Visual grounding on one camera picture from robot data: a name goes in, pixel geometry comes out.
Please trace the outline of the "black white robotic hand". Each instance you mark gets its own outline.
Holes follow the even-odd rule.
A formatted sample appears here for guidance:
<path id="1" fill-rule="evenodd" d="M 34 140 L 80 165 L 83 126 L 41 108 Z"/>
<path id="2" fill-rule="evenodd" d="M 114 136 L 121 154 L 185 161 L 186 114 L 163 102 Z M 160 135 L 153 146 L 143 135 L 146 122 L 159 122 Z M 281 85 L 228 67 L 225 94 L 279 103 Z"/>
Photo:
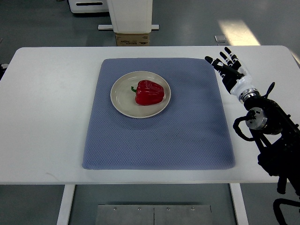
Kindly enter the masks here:
<path id="1" fill-rule="evenodd" d="M 206 56 L 205 60 L 220 74 L 226 90 L 240 100 L 242 93 L 254 88 L 252 77 L 238 57 L 228 47 L 225 47 L 225 53 L 220 52 L 219 54 L 224 62 L 220 59 L 213 59 L 210 56 Z"/>

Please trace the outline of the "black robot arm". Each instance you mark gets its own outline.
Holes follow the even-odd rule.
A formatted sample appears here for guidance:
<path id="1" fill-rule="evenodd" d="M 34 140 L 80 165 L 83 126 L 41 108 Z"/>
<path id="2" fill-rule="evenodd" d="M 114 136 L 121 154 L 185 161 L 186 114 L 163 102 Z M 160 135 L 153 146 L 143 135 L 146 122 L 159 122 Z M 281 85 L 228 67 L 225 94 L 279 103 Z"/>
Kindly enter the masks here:
<path id="1" fill-rule="evenodd" d="M 277 192 L 285 194 L 290 182 L 296 195 L 300 194 L 300 130 L 283 109 L 268 95 L 261 96 L 255 89 L 242 94 L 242 103 L 248 111 L 234 121 L 236 134 L 248 142 L 255 142 L 258 164 L 269 174 L 277 176 Z"/>

